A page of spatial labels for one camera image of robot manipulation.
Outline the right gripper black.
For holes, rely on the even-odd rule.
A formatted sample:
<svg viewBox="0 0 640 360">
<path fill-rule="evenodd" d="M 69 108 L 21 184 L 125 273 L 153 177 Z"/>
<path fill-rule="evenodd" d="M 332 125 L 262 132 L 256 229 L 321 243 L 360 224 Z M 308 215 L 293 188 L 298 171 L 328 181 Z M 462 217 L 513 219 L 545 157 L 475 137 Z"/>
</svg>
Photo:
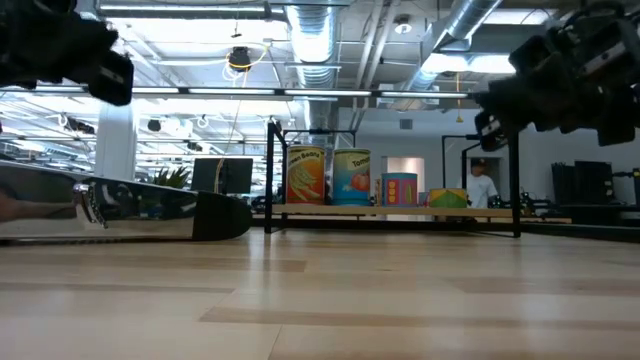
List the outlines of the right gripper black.
<svg viewBox="0 0 640 360">
<path fill-rule="evenodd" d="M 601 146 L 631 142 L 639 127 L 639 12 L 597 1 L 550 26 L 509 56 L 515 72 L 475 94 L 484 151 L 529 126 L 596 131 Z"/>
</svg>

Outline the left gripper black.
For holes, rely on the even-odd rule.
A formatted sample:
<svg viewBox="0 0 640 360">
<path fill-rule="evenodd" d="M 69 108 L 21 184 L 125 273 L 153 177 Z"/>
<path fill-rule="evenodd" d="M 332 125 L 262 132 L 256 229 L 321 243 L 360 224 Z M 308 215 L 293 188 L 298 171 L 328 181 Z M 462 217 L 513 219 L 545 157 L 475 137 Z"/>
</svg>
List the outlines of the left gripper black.
<svg viewBox="0 0 640 360">
<path fill-rule="evenodd" d="M 39 81 L 88 84 L 114 106 L 132 99 L 134 65 L 112 50 L 118 39 L 105 23 L 84 18 L 76 0 L 1 2 L 1 85 L 34 88 Z"/>
</svg>

